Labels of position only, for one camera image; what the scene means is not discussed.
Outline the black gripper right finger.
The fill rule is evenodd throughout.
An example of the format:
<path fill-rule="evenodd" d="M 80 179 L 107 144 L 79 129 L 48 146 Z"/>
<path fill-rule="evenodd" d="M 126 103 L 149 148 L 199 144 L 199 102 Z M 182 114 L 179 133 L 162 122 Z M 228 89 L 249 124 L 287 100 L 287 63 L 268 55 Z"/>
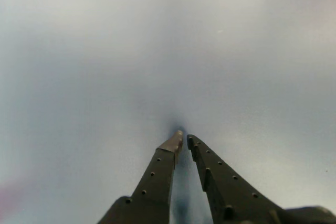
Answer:
<path fill-rule="evenodd" d="M 187 136 L 213 223 L 284 223 L 279 206 L 263 196 L 195 135 Z"/>

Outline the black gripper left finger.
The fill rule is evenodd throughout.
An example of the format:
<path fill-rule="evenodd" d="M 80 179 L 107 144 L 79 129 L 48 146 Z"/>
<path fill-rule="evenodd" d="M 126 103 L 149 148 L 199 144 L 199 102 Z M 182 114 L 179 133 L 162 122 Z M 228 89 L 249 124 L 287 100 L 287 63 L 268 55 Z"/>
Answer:
<path fill-rule="evenodd" d="M 155 150 L 131 196 L 117 199 L 99 223 L 169 223 L 174 170 L 183 146 L 176 131 Z"/>

